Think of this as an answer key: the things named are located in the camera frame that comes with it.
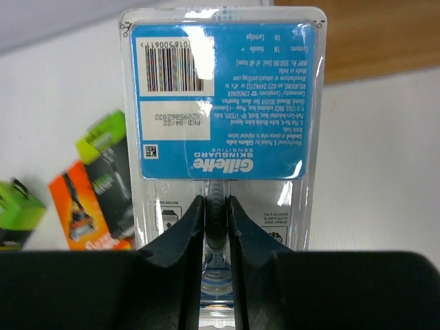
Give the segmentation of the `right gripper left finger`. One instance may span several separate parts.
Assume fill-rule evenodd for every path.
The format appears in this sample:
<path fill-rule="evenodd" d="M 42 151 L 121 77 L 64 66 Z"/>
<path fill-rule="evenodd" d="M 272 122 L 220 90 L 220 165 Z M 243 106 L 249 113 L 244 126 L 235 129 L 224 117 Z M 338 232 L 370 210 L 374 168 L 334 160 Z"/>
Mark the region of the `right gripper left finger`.
<path fill-rule="evenodd" d="M 4 252 L 2 329 L 196 329 L 205 199 L 139 250 Z"/>

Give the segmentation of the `blue clear razor blister pack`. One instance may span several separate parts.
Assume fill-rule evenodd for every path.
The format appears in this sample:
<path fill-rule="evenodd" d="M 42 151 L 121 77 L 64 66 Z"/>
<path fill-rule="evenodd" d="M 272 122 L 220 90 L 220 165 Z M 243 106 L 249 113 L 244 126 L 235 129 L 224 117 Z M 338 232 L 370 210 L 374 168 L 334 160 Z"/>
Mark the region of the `blue clear razor blister pack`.
<path fill-rule="evenodd" d="M 233 329 L 227 201 L 309 245 L 327 18 L 316 7 L 138 8 L 120 19 L 135 239 L 205 201 L 201 328 Z"/>

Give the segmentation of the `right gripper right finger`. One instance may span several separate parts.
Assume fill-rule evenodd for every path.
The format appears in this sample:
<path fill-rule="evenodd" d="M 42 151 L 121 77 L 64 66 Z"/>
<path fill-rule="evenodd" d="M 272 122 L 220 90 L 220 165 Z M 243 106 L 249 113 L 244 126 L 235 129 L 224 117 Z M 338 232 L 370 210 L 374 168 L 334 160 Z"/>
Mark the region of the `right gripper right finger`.
<path fill-rule="evenodd" d="M 237 329 L 438 329 L 439 272 L 414 252 L 295 252 L 228 200 Z"/>

